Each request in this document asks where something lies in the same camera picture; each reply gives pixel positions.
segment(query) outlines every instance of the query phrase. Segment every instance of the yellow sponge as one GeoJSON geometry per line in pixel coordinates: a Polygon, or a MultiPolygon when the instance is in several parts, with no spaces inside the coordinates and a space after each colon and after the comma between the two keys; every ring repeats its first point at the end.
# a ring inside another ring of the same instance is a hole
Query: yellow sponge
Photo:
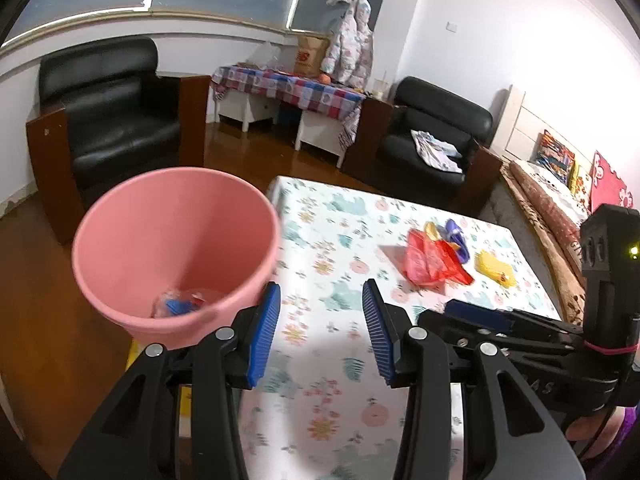
{"type": "Polygon", "coordinates": [[[480,251],[476,254],[476,270],[505,288],[516,284],[513,268],[487,251],[480,251]]]}

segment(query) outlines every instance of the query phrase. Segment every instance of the person's hand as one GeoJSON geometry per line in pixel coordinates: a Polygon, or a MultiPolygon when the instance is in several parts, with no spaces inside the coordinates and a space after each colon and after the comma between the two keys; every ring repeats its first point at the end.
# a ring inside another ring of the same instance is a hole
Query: person's hand
{"type": "MultiPolygon", "coordinates": [[[[583,416],[572,422],[565,432],[567,439],[571,441],[589,440],[593,435],[595,435],[596,431],[598,431],[598,428],[602,423],[602,419],[607,414],[607,411],[608,410],[606,409],[600,410],[594,415],[583,416]]],[[[600,436],[593,443],[591,449],[588,450],[582,458],[593,458],[606,450],[615,439],[624,420],[625,409],[621,406],[616,407],[611,418],[607,422],[607,425],[602,430],[602,433],[600,433],[600,436]]]]}

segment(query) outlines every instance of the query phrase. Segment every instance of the pink bucket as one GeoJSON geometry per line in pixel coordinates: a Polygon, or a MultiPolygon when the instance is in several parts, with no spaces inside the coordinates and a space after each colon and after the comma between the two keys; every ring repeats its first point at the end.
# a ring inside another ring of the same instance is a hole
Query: pink bucket
{"type": "Polygon", "coordinates": [[[249,183],[221,171],[169,168],[123,182],[89,209],[72,266],[104,317],[142,344],[173,349],[196,344],[257,303],[279,240],[273,206],[249,183]],[[214,290],[220,298],[153,319],[154,301],[169,288],[214,290]]]}

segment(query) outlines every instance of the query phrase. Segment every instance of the paper bag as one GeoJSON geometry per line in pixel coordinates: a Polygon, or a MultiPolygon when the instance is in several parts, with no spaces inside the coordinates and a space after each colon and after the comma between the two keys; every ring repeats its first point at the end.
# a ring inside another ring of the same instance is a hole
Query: paper bag
{"type": "Polygon", "coordinates": [[[298,55],[293,72],[307,77],[316,77],[320,74],[320,64],[324,53],[329,47],[326,38],[314,38],[313,36],[298,37],[298,55]]]}

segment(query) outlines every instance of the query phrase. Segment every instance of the armchair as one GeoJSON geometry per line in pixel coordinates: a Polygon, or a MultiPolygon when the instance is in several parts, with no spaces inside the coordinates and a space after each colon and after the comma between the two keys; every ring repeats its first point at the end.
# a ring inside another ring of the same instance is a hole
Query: armchair
{"type": "Polygon", "coordinates": [[[498,177],[502,159],[487,146],[493,119],[482,107],[415,77],[404,78],[394,104],[366,100],[358,134],[342,170],[389,195],[476,216],[498,177]],[[427,166],[411,130],[455,145],[463,173],[427,166]]]}
{"type": "Polygon", "coordinates": [[[40,62],[40,116],[27,122],[33,173],[60,243],[120,182],[169,166],[202,166],[209,76],[156,73],[151,38],[94,41],[40,62]]]}

